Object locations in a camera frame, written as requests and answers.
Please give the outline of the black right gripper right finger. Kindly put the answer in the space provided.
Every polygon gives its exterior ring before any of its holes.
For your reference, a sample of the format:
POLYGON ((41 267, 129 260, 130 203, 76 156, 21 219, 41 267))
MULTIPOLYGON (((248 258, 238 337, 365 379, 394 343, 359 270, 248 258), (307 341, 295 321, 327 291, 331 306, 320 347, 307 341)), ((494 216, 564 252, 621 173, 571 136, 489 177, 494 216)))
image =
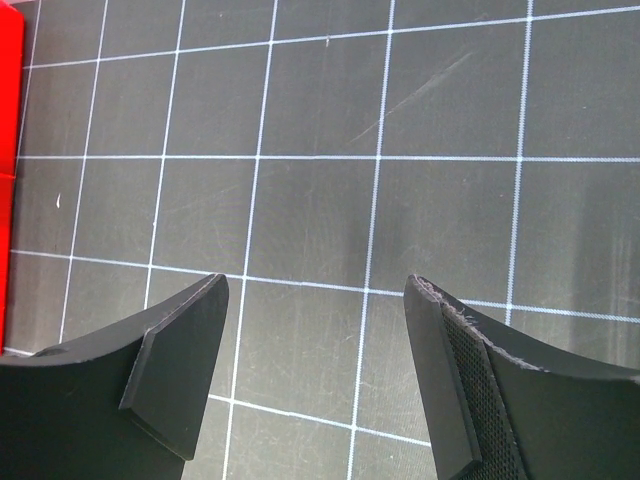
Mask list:
POLYGON ((539 341, 412 275, 406 325, 441 479, 635 479, 639 373, 539 341))

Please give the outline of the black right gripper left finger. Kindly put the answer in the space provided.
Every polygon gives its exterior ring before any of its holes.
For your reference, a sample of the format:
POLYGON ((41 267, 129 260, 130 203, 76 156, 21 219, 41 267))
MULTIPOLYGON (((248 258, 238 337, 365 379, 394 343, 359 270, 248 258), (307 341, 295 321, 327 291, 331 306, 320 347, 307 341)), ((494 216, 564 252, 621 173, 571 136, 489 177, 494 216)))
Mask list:
POLYGON ((207 276, 165 301, 1 361, 5 479, 178 479, 196 452, 229 301, 207 276))

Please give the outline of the black grid cutting mat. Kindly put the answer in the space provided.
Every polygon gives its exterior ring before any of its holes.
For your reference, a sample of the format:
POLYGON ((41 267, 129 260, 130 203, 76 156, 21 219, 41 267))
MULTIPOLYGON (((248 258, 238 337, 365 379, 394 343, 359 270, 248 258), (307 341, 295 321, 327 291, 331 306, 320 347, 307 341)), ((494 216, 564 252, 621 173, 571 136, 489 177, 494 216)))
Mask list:
POLYGON ((639 364, 635 1, 20 1, 4 351, 221 272, 188 479, 432 479, 411 274, 639 364))

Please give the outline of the red plastic bin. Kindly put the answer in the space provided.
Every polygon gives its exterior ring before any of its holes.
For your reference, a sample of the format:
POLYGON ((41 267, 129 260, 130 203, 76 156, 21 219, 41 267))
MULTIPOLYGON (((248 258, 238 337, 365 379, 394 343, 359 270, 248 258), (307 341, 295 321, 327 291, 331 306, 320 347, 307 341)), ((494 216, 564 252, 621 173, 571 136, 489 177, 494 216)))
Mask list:
POLYGON ((9 258, 21 105, 25 18, 1 2, 1 347, 8 306, 9 258))

